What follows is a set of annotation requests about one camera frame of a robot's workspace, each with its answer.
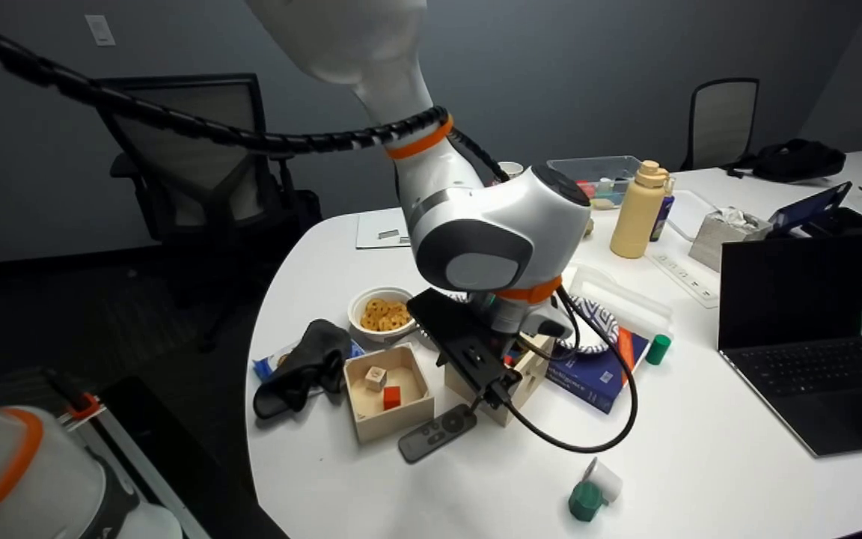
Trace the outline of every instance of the black chair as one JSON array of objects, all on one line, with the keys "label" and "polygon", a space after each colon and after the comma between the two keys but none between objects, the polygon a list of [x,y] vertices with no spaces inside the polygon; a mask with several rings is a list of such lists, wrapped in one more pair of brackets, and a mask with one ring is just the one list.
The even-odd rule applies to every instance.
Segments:
[{"label": "black chair", "polygon": [[[255,74],[110,77],[104,82],[240,129],[265,129]],[[198,340],[211,346],[235,306],[262,294],[279,264],[265,253],[274,246],[288,250],[301,231],[319,220],[316,195],[292,187],[288,154],[187,138],[110,106],[98,106],[98,112],[123,145],[110,177],[135,183],[150,232],[172,247],[232,261],[223,298]]]},{"label": "black chair", "polygon": [[681,171],[726,166],[749,154],[756,90],[756,77],[719,77],[695,90]]}]

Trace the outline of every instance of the laptop screen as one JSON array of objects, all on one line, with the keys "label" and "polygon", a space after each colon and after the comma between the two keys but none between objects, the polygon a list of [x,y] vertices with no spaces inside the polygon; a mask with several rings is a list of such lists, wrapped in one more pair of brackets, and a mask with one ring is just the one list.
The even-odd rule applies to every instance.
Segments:
[{"label": "laptop screen", "polygon": [[826,192],[816,192],[811,198],[802,198],[796,202],[774,208],[769,219],[771,232],[787,232],[789,226],[808,225],[808,220],[837,208],[841,201],[846,198],[846,192],[849,192],[849,183],[837,183]]},{"label": "laptop screen", "polygon": [[719,346],[862,333],[862,237],[723,243]]}]

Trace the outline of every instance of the bottle cap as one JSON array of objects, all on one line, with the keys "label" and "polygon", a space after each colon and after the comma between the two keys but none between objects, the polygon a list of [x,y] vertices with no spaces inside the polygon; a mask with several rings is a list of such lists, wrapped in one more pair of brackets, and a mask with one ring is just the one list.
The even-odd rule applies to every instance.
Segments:
[{"label": "bottle cap", "polygon": [[605,493],[600,488],[594,488],[593,482],[576,482],[572,497],[569,497],[569,509],[572,517],[576,520],[593,520],[593,515],[605,505]]},{"label": "bottle cap", "polygon": [[666,166],[662,166],[651,159],[642,159],[635,183],[639,183],[645,187],[663,187],[666,184]]},{"label": "bottle cap", "polygon": [[650,364],[662,364],[666,346],[669,346],[669,339],[666,339],[666,336],[654,336],[654,339],[650,340],[642,359],[645,359]]}]

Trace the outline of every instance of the bowl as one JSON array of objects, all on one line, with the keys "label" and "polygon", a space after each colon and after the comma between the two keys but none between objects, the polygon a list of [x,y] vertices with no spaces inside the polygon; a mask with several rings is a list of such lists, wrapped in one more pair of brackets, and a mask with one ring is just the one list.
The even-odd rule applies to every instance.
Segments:
[{"label": "bowl", "polygon": [[[407,313],[407,303],[410,298],[410,291],[403,286],[367,286],[362,291],[349,306],[347,306],[347,322],[355,336],[359,345],[388,345],[388,340],[397,340],[400,336],[407,336],[416,321]],[[370,322],[364,322],[364,312],[367,306],[374,307],[374,303],[388,303],[388,313],[379,313],[379,312],[370,312]]]}]

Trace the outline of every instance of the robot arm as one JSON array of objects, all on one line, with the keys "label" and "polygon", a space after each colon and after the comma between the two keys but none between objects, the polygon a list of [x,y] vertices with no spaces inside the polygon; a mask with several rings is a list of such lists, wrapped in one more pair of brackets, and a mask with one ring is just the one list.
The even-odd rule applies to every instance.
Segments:
[{"label": "robot arm", "polygon": [[[309,74],[352,87],[377,121],[431,106],[416,36],[425,0],[252,0],[255,15]],[[548,166],[485,184],[446,139],[451,121],[388,145],[419,273],[490,306],[517,333],[579,243],[585,195]]]},{"label": "robot arm", "polygon": [[0,536],[183,536],[41,409],[0,409]]}]

